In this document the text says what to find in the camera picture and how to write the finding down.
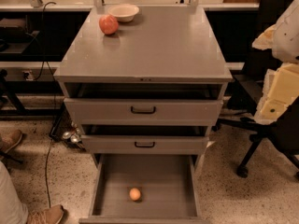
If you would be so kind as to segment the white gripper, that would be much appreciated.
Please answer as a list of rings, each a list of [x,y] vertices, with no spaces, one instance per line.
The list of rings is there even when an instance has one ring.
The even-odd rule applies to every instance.
[[[266,50],[273,46],[276,25],[265,29],[252,43],[255,49]],[[299,96],[299,65],[284,63],[275,72],[268,98],[263,97],[254,115],[256,122],[275,122]]]

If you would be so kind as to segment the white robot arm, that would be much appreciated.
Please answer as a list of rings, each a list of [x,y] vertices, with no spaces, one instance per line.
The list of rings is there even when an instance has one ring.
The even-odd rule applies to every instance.
[[[277,70],[268,68],[263,96],[257,104],[254,120],[260,124],[276,121],[299,96],[299,0],[293,0],[277,22],[252,43],[256,49],[271,49],[282,61]]]

